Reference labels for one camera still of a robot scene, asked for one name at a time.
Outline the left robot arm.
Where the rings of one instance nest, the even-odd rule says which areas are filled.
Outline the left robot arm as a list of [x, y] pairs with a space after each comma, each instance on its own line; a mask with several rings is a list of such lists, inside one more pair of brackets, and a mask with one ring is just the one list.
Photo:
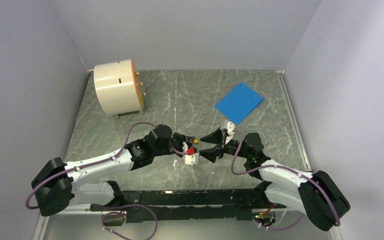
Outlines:
[[110, 153], [80, 161], [50, 159], [31, 182], [32, 193], [26, 208], [38, 209], [43, 217], [55, 215], [69, 206], [94, 204], [110, 210], [119, 209], [124, 195], [116, 181], [93, 182], [114, 173], [127, 173], [150, 165], [156, 157], [190, 156], [197, 152], [197, 139], [177, 132], [164, 124], [143, 138], [128, 141]]

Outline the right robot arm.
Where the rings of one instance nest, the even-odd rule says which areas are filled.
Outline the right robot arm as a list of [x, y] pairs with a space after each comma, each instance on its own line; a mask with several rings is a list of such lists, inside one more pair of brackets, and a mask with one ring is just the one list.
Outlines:
[[270, 204], [289, 207], [325, 232], [341, 224], [340, 219], [350, 211], [351, 205], [328, 173], [305, 172], [282, 165], [265, 155], [258, 133], [251, 132], [234, 140], [235, 133], [236, 130], [219, 128], [201, 137], [201, 142], [214, 147], [201, 150], [200, 155], [213, 163], [225, 154], [244, 158], [243, 174], [261, 180], [254, 196], [262, 208]]

